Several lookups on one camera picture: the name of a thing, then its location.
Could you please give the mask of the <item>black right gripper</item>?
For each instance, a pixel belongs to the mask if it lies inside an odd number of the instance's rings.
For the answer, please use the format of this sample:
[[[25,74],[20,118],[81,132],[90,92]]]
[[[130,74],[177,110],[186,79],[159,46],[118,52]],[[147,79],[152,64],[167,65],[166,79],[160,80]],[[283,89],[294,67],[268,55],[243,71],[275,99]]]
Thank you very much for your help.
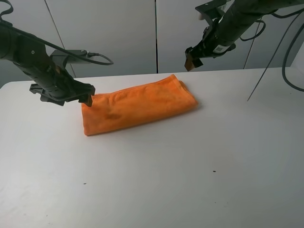
[[[194,48],[189,47],[185,50],[186,60],[184,66],[187,71],[203,66],[200,58],[216,58],[236,48],[235,43],[224,44],[215,34],[219,21],[220,19],[215,19],[211,25],[204,29],[202,40]]]

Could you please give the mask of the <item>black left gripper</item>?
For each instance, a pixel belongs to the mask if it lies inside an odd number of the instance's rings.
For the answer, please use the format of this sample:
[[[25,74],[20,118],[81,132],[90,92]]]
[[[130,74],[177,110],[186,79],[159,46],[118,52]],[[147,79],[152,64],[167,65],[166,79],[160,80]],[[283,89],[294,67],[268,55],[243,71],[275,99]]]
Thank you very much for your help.
[[[43,102],[63,106],[65,102],[78,101],[88,107],[92,106],[95,87],[77,82],[67,71],[51,69],[47,72],[30,68],[29,77],[35,82],[30,86],[30,92],[39,94]]]

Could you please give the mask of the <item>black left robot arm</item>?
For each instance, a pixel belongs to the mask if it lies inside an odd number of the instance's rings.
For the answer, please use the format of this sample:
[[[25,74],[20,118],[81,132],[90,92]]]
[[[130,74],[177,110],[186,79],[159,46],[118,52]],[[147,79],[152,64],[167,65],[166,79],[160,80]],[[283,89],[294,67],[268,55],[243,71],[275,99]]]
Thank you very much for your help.
[[[17,32],[12,26],[0,24],[0,58],[12,62],[34,84],[30,92],[39,94],[42,102],[63,106],[77,100],[91,107],[95,88],[91,84],[76,81],[66,70],[75,58],[71,54],[55,50],[51,55],[43,43],[28,33]]]

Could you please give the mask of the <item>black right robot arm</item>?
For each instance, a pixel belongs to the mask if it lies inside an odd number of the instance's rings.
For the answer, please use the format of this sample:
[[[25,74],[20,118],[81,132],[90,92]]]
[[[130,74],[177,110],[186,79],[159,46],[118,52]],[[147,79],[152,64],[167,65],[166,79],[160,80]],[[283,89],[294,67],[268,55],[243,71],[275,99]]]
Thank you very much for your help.
[[[225,12],[226,0],[212,0],[195,8],[208,27],[202,40],[185,51],[185,68],[191,71],[203,65],[202,58],[217,58],[235,49],[235,41],[259,18],[287,3],[286,0],[235,0]]]

